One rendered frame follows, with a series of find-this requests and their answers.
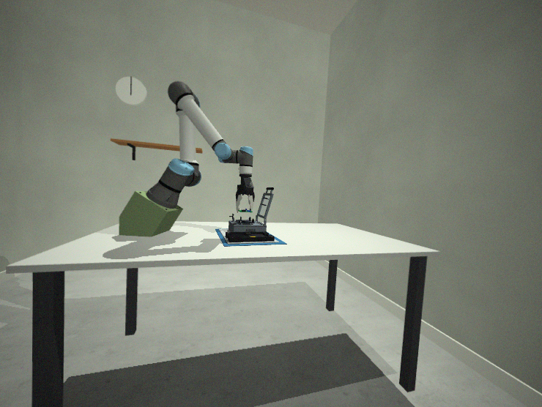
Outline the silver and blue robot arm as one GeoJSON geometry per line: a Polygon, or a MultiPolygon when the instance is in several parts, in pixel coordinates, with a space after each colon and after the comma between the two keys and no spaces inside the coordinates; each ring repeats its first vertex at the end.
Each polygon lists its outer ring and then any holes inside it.
{"type": "Polygon", "coordinates": [[[180,159],[173,159],[158,183],[147,191],[146,196],[150,200],[175,209],[184,186],[196,186],[201,181],[196,161],[196,128],[212,147],[220,163],[239,163],[240,173],[252,174],[253,149],[242,146],[240,150],[231,150],[201,111],[197,96],[185,83],[171,83],[168,95],[176,105],[176,115],[179,117],[180,159]]]}

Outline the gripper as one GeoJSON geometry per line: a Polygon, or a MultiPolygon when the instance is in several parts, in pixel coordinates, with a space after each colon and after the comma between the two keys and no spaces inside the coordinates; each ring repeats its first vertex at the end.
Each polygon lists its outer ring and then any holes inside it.
{"type": "Polygon", "coordinates": [[[249,191],[249,190],[245,190],[244,188],[244,185],[243,185],[243,182],[242,182],[242,178],[243,177],[252,177],[251,174],[243,174],[241,173],[240,174],[240,177],[241,177],[241,184],[238,184],[237,185],[237,192],[236,192],[236,208],[237,208],[237,213],[239,211],[239,206],[240,206],[240,201],[242,200],[242,195],[246,194],[248,195],[248,203],[250,205],[250,210],[252,211],[253,209],[253,202],[254,202],[254,198],[255,198],[255,195],[254,195],[254,192],[253,191],[249,191]],[[250,194],[250,195],[249,195],[250,194]]]}

